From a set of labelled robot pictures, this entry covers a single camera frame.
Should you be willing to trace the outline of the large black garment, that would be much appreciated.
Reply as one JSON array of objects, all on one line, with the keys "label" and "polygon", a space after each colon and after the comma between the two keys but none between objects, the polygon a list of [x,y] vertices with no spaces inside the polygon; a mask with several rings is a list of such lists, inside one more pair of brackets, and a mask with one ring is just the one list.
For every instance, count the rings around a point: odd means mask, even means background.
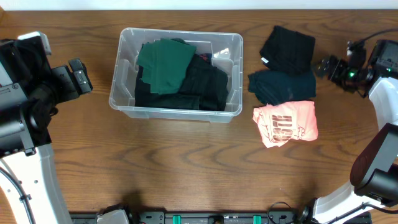
[{"label": "large black garment", "polygon": [[150,92],[150,85],[141,80],[144,69],[136,77],[135,105],[138,107],[180,110],[224,111],[228,96],[228,75],[195,54],[179,91],[159,95]]}]

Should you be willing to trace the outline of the green garment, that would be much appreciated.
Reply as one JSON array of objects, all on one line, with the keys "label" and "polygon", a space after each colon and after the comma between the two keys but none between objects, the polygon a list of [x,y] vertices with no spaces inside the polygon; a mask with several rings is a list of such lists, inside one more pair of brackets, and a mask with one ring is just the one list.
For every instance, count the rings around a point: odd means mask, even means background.
[{"label": "green garment", "polygon": [[182,39],[159,39],[143,44],[137,58],[137,64],[144,69],[141,80],[150,85],[151,93],[177,93],[196,50]]}]

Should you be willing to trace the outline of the small black folded garment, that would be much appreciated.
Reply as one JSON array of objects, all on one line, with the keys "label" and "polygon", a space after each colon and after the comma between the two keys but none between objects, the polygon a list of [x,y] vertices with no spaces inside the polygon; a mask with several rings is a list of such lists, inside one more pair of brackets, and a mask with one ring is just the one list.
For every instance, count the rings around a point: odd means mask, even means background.
[{"label": "small black folded garment", "polygon": [[300,75],[310,71],[315,41],[310,35],[274,26],[259,54],[270,70]]}]

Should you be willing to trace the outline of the black mounting rail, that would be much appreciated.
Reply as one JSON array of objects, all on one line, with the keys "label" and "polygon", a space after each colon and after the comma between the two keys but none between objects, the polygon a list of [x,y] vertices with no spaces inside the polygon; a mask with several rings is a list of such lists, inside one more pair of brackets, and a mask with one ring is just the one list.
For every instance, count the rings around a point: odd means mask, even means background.
[{"label": "black mounting rail", "polygon": [[270,224],[315,223],[312,211],[305,207],[275,208],[265,213],[170,213],[165,211],[133,212],[128,206],[113,205],[98,213],[71,213],[73,223],[125,224]]}]

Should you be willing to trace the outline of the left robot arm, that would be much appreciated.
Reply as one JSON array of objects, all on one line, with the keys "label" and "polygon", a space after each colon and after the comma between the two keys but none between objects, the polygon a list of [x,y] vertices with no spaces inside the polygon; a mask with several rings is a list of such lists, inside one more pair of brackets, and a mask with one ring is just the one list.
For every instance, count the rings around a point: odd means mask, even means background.
[{"label": "left robot arm", "polygon": [[61,193],[48,126],[57,105],[90,93],[80,59],[52,68],[41,32],[1,41],[1,189],[17,223],[81,223]]}]

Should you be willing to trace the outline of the red navy plaid shirt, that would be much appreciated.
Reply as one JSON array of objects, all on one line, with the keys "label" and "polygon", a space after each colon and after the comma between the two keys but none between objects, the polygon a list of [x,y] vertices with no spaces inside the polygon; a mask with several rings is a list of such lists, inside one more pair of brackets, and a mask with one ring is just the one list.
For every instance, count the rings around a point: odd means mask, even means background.
[{"label": "red navy plaid shirt", "polygon": [[203,53],[199,55],[204,61],[206,61],[207,63],[211,63],[211,59],[213,54],[211,53]]}]

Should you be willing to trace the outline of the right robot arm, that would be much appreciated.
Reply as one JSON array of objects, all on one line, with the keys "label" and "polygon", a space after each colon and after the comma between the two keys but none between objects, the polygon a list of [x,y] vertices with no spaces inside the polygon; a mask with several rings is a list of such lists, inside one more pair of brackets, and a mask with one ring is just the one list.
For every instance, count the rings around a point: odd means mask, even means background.
[{"label": "right robot arm", "polygon": [[369,98],[379,132],[355,160],[350,180],[331,194],[307,205],[298,223],[370,223],[370,210],[397,214],[397,42],[378,40],[370,56],[365,40],[350,42],[346,60],[334,55],[315,66],[348,92]]}]

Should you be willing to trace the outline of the pink printed t-shirt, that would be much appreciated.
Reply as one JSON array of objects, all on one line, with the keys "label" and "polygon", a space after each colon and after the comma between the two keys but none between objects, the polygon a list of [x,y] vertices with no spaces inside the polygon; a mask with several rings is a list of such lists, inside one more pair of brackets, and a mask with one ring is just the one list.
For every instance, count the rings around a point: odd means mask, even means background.
[{"label": "pink printed t-shirt", "polygon": [[281,147],[289,140],[314,141],[318,138],[315,104],[312,101],[290,101],[253,109],[265,147]]}]

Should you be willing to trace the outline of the clear plastic storage bin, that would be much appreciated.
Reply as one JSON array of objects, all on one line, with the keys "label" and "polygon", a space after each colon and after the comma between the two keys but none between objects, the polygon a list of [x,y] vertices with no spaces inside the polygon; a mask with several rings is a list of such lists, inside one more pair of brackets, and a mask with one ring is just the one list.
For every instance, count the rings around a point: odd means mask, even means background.
[{"label": "clear plastic storage bin", "polygon": [[[211,64],[228,75],[228,97],[224,111],[178,110],[135,105],[136,64],[142,44],[161,38],[179,38],[197,47],[197,53],[211,53]],[[109,105],[130,118],[185,119],[228,123],[243,108],[244,40],[238,33],[161,30],[128,27],[119,38]]]}]

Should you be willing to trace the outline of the dark teal garment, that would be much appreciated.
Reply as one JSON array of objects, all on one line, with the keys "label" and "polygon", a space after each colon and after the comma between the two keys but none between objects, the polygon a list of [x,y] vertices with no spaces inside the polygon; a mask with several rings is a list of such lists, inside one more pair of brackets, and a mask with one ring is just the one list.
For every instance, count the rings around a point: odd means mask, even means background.
[{"label": "dark teal garment", "polygon": [[288,101],[316,97],[316,79],[312,72],[289,75],[274,70],[261,70],[248,75],[248,91],[264,105],[280,105]]}]

